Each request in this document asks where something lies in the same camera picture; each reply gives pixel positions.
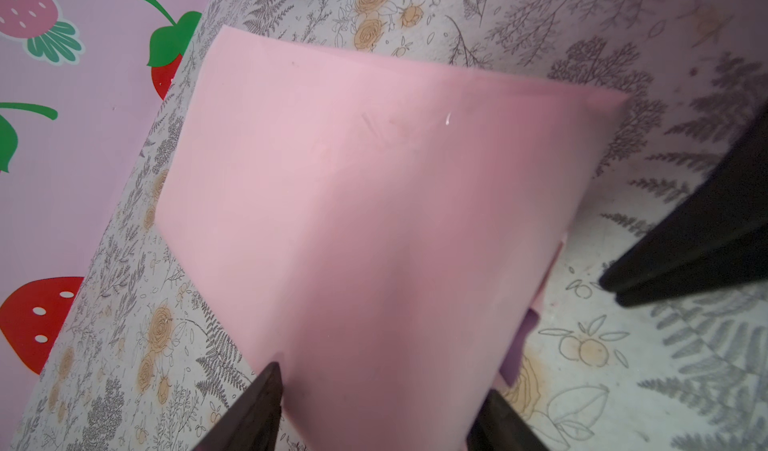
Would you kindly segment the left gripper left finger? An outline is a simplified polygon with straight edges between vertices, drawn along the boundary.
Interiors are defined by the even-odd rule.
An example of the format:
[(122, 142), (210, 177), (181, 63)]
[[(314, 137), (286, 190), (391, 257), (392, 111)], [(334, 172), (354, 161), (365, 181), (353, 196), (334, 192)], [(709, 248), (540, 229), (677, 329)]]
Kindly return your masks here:
[(270, 362), (193, 450), (273, 451), (282, 395), (279, 363)]

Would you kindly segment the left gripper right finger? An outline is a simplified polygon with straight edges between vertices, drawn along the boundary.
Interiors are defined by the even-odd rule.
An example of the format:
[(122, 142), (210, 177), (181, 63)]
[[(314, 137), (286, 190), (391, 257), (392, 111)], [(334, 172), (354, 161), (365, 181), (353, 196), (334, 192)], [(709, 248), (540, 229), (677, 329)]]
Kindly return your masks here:
[(503, 396), (491, 389), (467, 436), (468, 451), (548, 451)]

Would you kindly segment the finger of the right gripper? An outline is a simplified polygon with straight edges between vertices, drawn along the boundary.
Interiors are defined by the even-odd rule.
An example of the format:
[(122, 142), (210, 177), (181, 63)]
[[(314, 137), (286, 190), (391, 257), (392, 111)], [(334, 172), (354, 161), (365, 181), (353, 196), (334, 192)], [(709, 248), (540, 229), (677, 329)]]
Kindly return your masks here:
[(691, 263), (616, 292), (615, 301), (621, 307), (636, 307), (766, 279), (767, 226), (763, 226)]
[(691, 263), (767, 226), (767, 110), (762, 109), (709, 178), (600, 277), (608, 292)]

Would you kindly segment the purple wrapping paper sheet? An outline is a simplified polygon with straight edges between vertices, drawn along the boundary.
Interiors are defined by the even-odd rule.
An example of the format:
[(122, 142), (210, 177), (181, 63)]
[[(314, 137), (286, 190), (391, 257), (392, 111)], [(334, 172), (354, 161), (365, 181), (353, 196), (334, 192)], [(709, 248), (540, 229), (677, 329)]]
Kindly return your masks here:
[(312, 450), (458, 450), (626, 93), (225, 27), (156, 208)]

